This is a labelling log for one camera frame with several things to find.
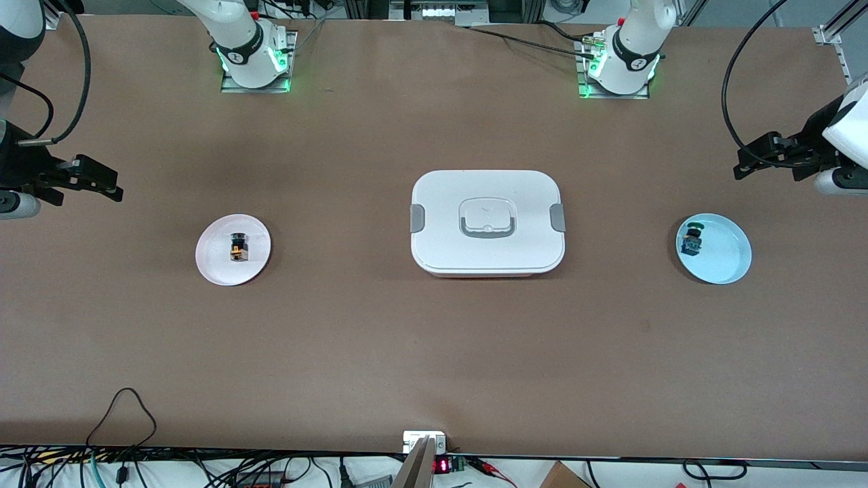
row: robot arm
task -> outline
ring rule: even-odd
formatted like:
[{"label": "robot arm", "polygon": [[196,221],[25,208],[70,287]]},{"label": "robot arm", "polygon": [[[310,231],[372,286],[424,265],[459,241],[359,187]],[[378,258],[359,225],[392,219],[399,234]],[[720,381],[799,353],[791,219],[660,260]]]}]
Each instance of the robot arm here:
[{"label": "robot arm", "polygon": [[672,0],[631,0],[623,23],[608,26],[588,75],[618,95],[639,91],[654,75],[660,48],[675,26]]},{"label": "robot arm", "polygon": [[789,168],[795,181],[817,175],[814,187],[825,195],[868,195],[868,73],[847,91],[808,117],[800,132],[783,137],[769,132],[747,146],[767,162],[739,150],[733,172],[741,180],[765,168]]},{"label": "robot arm", "polygon": [[[42,43],[45,20],[41,0],[0,1],[0,72],[12,73]],[[32,217],[40,201],[63,204],[58,188],[87,190],[121,201],[117,173],[86,155],[64,160],[34,137],[0,118],[0,220]]]},{"label": "robot arm", "polygon": [[289,67],[286,28],[253,20],[242,0],[178,0],[205,24],[223,69],[240,86],[261,88]]}]

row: blue cable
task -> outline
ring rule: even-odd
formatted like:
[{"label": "blue cable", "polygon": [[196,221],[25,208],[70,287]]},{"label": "blue cable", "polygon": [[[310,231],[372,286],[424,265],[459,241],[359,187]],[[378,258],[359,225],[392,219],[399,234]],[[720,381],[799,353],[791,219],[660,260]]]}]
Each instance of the blue cable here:
[{"label": "blue cable", "polygon": [[96,478],[96,484],[99,485],[100,488],[106,488],[106,484],[102,482],[102,477],[100,476],[100,472],[96,469],[96,452],[90,453],[90,470],[94,472],[94,478]]}]

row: electronic component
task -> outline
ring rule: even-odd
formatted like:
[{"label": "electronic component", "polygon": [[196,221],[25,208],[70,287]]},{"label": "electronic component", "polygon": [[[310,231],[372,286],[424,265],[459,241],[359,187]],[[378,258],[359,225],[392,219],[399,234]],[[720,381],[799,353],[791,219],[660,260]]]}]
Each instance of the electronic component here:
[{"label": "electronic component", "polygon": [[232,234],[232,249],[229,251],[229,259],[233,261],[247,260],[247,235],[243,232]]},{"label": "electronic component", "polygon": [[129,468],[127,466],[121,466],[117,468],[117,473],[115,474],[115,483],[118,486],[123,485],[129,479]]},{"label": "electronic component", "polygon": [[695,256],[700,253],[700,249],[702,249],[702,239],[700,239],[700,235],[702,235],[702,229],[704,228],[705,226],[699,222],[690,222],[687,224],[687,233],[681,241],[682,254]]},{"label": "electronic component", "polygon": [[437,456],[431,469],[432,474],[449,474],[464,471],[467,463],[461,456]]}]

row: table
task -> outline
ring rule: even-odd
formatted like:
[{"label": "table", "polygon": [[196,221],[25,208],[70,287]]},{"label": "table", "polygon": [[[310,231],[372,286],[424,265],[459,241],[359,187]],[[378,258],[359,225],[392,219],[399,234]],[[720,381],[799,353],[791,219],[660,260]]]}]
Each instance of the table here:
[{"label": "table", "polygon": [[[269,96],[218,92],[194,18],[83,23],[90,98],[52,151],[115,168],[126,194],[2,223],[0,442],[83,442],[133,386],[154,445],[395,451],[432,428],[462,452],[868,460],[868,201],[785,170],[733,180],[720,79],[744,30],[677,29],[650,100],[590,101],[568,56],[441,23],[326,22],[292,91]],[[56,102],[49,134],[81,76],[64,22],[24,76]],[[733,121],[746,140],[796,132],[844,86],[808,30],[761,30]],[[16,97],[13,122],[42,117]],[[551,175],[562,264],[525,280],[419,268],[411,188],[450,168]],[[743,280],[676,264],[675,229],[699,212],[750,236]],[[269,226],[273,255],[217,287],[194,247],[232,213]],[[147,430],[127,397],[95,442]]]}]

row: mounting plate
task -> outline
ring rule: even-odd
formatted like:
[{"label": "mounting plate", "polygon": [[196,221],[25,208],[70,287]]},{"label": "mounting plate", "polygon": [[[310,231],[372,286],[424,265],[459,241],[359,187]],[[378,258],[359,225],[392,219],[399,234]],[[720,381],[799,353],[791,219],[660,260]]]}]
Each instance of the mounting plate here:
[{"label": "mounting plate", "polygon": [[293,65],[295,64],[295,44],[299,38],[297,30],[286,30],[282,25],[279,29],[286,32],[286,43],[278,43],[277,49],[289,49],[286,53],[286,71],[281,73],[274,81],[264,87],[245,88],[235,82],[232,77],[223,70],[223,81],[220,84],[221,93],[286,93],[293,82]]},{"label": "mounting plate", "polygon": [[[602,33],[597,32],[594,34],[594,37],[598,37]],[[580,53],[590,52],[593,53],[591,49],[588,49],[588,46],[585,43],[580,41],[575,41],[573,43],[573,48]],[[585,59],[580,56],[575,57],[575,71],[578,74],[579,79],[579,96],[582,98],[624,98],[631,100],[645,100],[650,97],[650,93],[648,91],[648,82],[645,82],[645,85],[642,86],[642,89],[637,91],[636,93],[631,93],[629,95],[618,95],[616,93],[612,93],[607,89],[603,88],[600,83],[598,83],[594,78],[588,76],[589,65],[593,63],[588,59]]]},{"label": "mounting plate", "polygon": [[437,455],[446,453],[446,434],[440,431],[404,431],[404,454],[409,454],[416,441],[424,437],[434,437],[437,441]]}]

